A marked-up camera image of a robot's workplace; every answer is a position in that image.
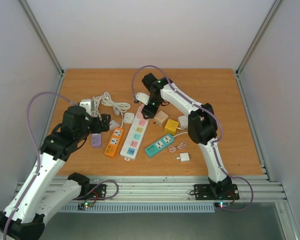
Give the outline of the beige cube socket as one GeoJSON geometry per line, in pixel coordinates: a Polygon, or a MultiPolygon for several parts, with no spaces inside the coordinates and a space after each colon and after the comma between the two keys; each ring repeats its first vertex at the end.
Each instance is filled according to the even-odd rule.
{"type": "Polygon", "coordinates": [[[169,116],[163,112],[162,110],[160,110],[154,117],[153,119],[153,123],[157,126],[162,127],[166,121],[168,120],[169,116]]]}

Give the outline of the yellow cube socket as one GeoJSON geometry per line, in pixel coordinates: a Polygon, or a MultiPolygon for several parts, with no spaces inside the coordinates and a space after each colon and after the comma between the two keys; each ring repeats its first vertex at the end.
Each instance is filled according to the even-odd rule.
{"type": "Polygon", "coordinates": [[[177,131],[180,131],[179,128],[179,122],[173,119],[168,119],[165,126],[164,126],[164,132],[166,134],[171,134],[172,136],[176,135],[177,131]]]}

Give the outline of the pink cube socket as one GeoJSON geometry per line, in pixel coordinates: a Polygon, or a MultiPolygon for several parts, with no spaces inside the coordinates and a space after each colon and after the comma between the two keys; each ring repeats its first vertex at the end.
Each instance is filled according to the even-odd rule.
{"type": "Polygon", "coordinates": [[[136,117],[139,119],[139,120],[144,120],[144,116],[142,114],[142,110],[144,109],[144,104],[141,104],[138,109],[137,109],[137,112],[136,112],[136,117]]]}

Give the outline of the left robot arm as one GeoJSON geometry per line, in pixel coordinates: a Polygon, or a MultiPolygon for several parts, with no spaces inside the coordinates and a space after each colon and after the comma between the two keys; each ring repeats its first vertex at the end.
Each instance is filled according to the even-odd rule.
{"type": "Polygon", "coordinates": [[[81,141],[90,134],[110,129],[111,116],[90,116],[82,106],[70,106],[39,149],[38,160],[20,191],[11,203],[0,211],[0,231],[3,239],[38,240],[48,221],[65,204],[74,199],[86,199],[91,193],[90,179],[80,173],[68,176],[65,183],[48,198],[43,195],[70,155],[80,149],[81,141]]]}

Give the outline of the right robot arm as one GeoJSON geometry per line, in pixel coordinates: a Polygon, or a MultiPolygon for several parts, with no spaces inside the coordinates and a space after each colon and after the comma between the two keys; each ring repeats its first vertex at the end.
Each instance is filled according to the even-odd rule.
{"type": "Polygon", "coordinates": [[[165,77],[157,79],[152,73],[145,75],[141,81],[149,91],[149,98],[141,111],[144,119],[153,119],[159,106],[169,102],[187,117],[187,132],[190,139],[198,144],[207,169],[211,194],[214,198],[224,197],[230,186],[231,178],[227,175],[218,148],[217,130],[218,120],[213,107],[201,104],[190,98],[165,77]]]}

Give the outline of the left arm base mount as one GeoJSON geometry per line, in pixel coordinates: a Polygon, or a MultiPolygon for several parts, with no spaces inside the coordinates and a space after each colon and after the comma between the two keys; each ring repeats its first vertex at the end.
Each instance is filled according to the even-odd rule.
{"type": "Polygon", "coordinates": [[[86,197],[86,200],[104,200],[107,193],[107,185],[101,184],[97,187],[96,184],[90,184],[89,191],[91,191],[86,197]]]}

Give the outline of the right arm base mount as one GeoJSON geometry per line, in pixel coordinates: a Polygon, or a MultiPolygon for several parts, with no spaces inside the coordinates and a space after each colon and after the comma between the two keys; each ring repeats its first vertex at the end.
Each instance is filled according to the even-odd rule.
{"type": "Polygon", "coordinates": [[[190,192],[195,196],[196,200],[216,200],[216,201],[232,201],[239,200],[239,190],[236,184],[232,184],[225,193],[221,194],[219,197],[215,197],[210,189],[209,184],[195,184],[193,190],[190,192]]]}

